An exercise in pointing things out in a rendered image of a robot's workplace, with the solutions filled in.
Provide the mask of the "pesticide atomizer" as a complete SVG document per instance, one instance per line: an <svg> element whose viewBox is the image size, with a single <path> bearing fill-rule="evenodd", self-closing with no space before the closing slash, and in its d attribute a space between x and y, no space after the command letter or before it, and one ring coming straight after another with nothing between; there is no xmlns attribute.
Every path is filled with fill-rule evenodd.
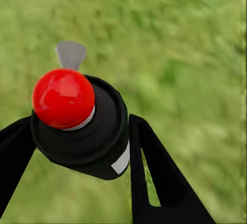
<svg viewBox="0 0 247 224"><path fill-rule="evenodd" d="M87 51L77 41L55 47L62 68L43 75L32 92L30 129L50 162L116 180L130 162L128 109L108 82L77 70Z"/></svg>

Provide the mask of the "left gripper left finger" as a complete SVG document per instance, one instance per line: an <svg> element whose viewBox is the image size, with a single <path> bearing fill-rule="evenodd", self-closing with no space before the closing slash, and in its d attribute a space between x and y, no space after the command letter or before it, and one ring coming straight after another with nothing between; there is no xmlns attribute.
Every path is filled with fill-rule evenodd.
<svg viewBox="0 0 247 224"><path fill-rule="evenodd" d="M35 151L31 116L0 131L0 219Z"/></svg>

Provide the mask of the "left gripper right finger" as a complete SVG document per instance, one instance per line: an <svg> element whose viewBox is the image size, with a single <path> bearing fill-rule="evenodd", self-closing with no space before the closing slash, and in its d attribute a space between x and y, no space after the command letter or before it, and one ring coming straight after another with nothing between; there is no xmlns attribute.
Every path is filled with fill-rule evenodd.
<svg viewBox="0 0 247 224"><path fill-rule="evenodd" d="M129 114L133 224L216 224L149 123ZM143 149L161 207L149 203Z"/></svg>

